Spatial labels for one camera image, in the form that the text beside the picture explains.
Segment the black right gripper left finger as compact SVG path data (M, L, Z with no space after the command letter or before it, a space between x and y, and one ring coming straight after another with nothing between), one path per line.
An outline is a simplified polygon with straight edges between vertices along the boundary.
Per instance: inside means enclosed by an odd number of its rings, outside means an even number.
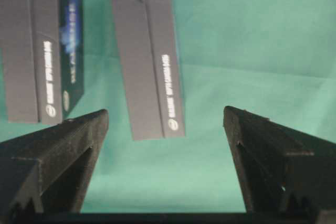
M79 212L108 128L103 109L1 142L1 213Z

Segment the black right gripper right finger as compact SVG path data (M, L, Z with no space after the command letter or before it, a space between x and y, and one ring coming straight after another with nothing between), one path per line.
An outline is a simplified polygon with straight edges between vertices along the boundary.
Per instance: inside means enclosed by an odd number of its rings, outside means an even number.
M226 106L223 127L249 212L335 210L335 144Z

